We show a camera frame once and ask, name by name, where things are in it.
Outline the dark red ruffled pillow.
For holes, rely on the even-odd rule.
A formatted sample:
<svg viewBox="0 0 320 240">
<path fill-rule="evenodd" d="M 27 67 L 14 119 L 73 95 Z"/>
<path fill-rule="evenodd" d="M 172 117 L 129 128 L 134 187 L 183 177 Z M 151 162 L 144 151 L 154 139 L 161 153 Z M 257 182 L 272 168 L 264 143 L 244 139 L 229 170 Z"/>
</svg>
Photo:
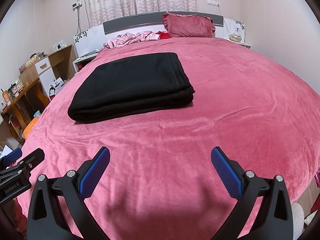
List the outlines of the dark red ruffled pillow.
<svg viewBox="0 0 320 240">
<path fill-rule="evenodd" d="M 215 26 L 210 17 L 166 12 L 163 25 L 171 37 L 213 37 Z"/>
</svg>

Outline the right white nightstand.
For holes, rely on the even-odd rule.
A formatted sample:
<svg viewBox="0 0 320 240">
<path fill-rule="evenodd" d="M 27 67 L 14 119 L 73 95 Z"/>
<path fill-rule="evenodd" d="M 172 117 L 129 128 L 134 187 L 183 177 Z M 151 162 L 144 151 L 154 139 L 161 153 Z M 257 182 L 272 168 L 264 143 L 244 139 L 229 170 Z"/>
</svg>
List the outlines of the right white nightstand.
<svg viewBox="0 0 320 240">
<path fill-rule="evenodd" d="M 252 46 L 250 44 L 246 43 L 246 42 L 235 42 L 235 41 L 232 41 L 232 42 L 252 50 Z"/>
</svg>

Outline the wooden desk with shelves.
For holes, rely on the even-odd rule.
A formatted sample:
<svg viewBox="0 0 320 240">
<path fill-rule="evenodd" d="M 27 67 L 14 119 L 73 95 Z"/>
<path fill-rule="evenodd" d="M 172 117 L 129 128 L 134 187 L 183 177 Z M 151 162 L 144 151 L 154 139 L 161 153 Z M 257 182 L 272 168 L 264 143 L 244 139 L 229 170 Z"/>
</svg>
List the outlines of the wooden desk with shelves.
<svg viewBox="0 0 320 240">
<path fill-rule="evenodd" d="M 46 57 L 50 61 L 55 80 L 60 77 L 63 81 L 67 81 L 74 76 L 75 53 L 73 46 L 69 45 L 58 49 Z M 7 121 L 11 135 L 18 142 L 23 142 L 23 131 L 33 119 L 33 114 L 36 111 L 43 112 L 49 105 L 50 99 L 44 94 L 35 64 L 27 68 L 19 76 L 19 80 L 22 81 L 24 88 L 18 96 L 13 98 L 11 104 L 5 107 L 1 115 Z"/>
</svg>

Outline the left white nightstand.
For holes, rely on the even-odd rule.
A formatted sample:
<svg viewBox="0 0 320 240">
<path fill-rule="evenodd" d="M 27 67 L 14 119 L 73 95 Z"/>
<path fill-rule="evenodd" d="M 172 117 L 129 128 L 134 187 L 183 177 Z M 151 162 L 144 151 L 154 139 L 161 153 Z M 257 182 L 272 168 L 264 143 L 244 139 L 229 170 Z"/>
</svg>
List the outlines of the left white nightstand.
<svg viewBox="0 0 320 240">
<path fill-rule="evenodd" d="M 73 61 L 73 67 L 76 73 L 78 73 L 82 68 L 84 68 L 85 65 L 90 63 L 92 60 L 94 60 L 99 53 L 99 49 L 94 50 L 82 57 L 77 58 L 76 60 Z"/>
</svg>

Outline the white nightstand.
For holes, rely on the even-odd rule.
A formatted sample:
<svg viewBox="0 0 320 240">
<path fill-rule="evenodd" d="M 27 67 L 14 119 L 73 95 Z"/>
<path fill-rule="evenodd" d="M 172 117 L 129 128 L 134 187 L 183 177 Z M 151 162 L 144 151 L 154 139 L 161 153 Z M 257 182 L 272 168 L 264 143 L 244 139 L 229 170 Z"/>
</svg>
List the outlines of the white nightstand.
<svg viewBox="0 0 320 240">
<path fill-rule="evenodd" d="M 250 44 L 246 43 L 246 42 L 235 42 L 235 41 L 232 41 L 232 42 L 252 50 L 252 46 Z"/>
<path fill-rule="evenodd" d="M 99 49 L 94 50 L 82 57 L 77 58 L 76 60 L 73 61 L 73 67 L 76 73 L 78 73 L 82 68 L 84 68 L 85 65 L 90 63 L 92 60 L 94 60 L 99 53 Z"/>
</svg>

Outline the grey white headboard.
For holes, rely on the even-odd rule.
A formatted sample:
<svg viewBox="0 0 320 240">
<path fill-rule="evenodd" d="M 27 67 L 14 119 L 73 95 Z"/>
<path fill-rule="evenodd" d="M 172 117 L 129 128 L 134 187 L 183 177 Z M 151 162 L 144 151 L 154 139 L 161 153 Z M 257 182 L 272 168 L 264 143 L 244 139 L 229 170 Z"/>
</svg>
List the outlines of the grey white headboard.
<svg viewBox="0 0 320 240">
<path fill-rule="evenodd" d="M 215 26 L 214 37 L 229 39 L 229 35 L 235 33 L 236 28 L 239 27 L 242 42 L 245 42 L 245 24 L 243 22 L 225 18 L 221 15 L 202 12 L 178 11 L 176 13 L 180 15 L 197 15 L 211 18 Z M 87 29 L 74 35 L 76 53 L 78 57 L 86 56 L 92 51 L 103 48 L 103 44 L 107 40 L 124 33 L 137 33 L 145 30 L 153 32 L 165 31 L 162 20 L 164 14 L 165 12 L 150 12 L 126 16 Z"/>
</svg>

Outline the orange plastic stool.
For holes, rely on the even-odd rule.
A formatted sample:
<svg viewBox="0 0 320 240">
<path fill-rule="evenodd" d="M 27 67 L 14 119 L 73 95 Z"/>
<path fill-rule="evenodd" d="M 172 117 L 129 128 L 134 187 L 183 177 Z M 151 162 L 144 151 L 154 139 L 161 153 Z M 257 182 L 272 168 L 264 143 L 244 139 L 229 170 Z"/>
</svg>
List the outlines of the orange plastic stool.
<svg viewBox="0 0 320 240">
<path fill-rule="evenodd" d="M 33 127 L 35 126 L 35 124 L 37 123 L 37 121 L 39 120 L 39 117 L 36 116 L 34 117 L 31 122 L 26 126 L 26 128 L 23 131 L 23 137 L 24 139 L 27 139 L 29 137 L 29 134 L 31 133 Z"/>
</svg>

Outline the white drawer cabinet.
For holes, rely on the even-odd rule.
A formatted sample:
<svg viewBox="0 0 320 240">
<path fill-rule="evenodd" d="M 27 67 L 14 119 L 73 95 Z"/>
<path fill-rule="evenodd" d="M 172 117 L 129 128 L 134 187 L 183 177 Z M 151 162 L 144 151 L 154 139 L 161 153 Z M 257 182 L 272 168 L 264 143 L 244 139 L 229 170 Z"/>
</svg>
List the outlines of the white drawer cabinet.
<svg viewBox="0 0 320 240">
<path fill-rule="evenodd" d="M 44 89 L 44 94 L 49 97 L 50 85 L 55 81 L 55 74 L 48 57 L 45 57 L 39 62 L 35 63 L 35 68 L 39 75 L 41 85 Z"/>
</svg>

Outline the pink patterned pajamas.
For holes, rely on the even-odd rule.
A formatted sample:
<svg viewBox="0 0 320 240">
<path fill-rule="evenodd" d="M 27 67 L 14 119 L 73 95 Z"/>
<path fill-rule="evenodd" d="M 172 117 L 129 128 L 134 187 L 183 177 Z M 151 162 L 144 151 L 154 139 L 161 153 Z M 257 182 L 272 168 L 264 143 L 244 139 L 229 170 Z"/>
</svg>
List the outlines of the pink patterned pajamas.
<svg viewBox="0 0 320 240">
<path fill-rule="evenodd" d="M 103 46 L 106 49 L 115 49 L 124 47 L 129 44 L 134 44 L 138 42 L 148 42 L 157 41 L 160 39 L 160 35 L 152 31 L 141 31 L 138 33 L 125 33 L 118 35 L 108 41 L 106 41 Z"/>
</svg>

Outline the glass bedside lamp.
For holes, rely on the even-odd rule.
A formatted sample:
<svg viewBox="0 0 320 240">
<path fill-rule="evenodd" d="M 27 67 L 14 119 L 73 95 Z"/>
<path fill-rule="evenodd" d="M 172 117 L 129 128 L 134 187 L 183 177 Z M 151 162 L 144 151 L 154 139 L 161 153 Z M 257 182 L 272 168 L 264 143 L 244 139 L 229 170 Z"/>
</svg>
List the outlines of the glass bedside lamp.
<svg viewBox="0 0 320 240">
<path fill-rule="evenodd" d="M 234 31 L 234 33 L 231 33 L 229 35 L 229 39 L 231 41 L 233 41 L 233 42 L 238 42 L 239 43 L 239 42 L 242 41 L 242 36 L 241 36 L 241 31 L 240 31 L 241 25 L 239 23 L 236 23 L 234 25 L 234 28 L 235 28 L 235 31 Z"/>
</svg>

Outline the white appliance cardboard box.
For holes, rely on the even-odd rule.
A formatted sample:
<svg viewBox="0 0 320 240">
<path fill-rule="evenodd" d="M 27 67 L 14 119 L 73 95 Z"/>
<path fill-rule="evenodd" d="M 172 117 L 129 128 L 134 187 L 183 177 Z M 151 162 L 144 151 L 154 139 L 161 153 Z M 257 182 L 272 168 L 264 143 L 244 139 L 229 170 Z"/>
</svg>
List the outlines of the white appliance cardboard box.
<svg viewBox="0 0 320 240">
<path fill-rule="evenodd" d="M 49 87 L 49 99 L 53 100 L 53 98 L 58 94 L 64 85 L 65 83 L 60 77 L 55 80 Z"/>
</svg>

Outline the red garment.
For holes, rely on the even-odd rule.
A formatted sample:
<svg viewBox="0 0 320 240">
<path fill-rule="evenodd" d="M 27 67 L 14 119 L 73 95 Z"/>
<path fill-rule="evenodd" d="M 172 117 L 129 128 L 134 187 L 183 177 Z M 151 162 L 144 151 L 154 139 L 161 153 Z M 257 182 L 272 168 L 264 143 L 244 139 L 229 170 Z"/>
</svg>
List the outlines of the red garment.
<svg viewBox="0 0 320 240">
<path fill-rule="evenodd" d="M 158 31 L 156 34 L 159 35 L 160 40 L 165 40 L 165 39 L 171 38 L 170 34 L 166 31 Z"/>
</svg>

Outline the black pants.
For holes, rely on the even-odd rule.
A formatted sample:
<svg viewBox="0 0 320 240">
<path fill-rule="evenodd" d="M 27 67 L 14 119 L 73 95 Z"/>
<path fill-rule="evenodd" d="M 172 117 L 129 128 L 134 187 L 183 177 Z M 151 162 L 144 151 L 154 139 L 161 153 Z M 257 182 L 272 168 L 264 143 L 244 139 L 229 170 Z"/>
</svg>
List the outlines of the black pants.
<svg viewBox="0 0 320 240">
<path fill-rule="evenodd" d="M 195 90 L 176 53 L 152 53 L 101 64 L 81 84 L 68 116 L 83 124 L 185 107 Z"/>
</svg>

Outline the white wall socket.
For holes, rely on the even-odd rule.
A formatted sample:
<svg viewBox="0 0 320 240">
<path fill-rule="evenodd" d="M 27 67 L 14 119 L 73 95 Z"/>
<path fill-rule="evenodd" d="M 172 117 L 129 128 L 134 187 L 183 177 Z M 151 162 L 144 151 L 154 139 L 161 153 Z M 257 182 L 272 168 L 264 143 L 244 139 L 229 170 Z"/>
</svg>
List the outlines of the white wall socket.
<svg viewBox="0 0 320 240">
<path fill-rule="evenodd" d="M 220 7 L 220 2 L 214 0 L 207 0 L 207 4 Z"/>
</svg>

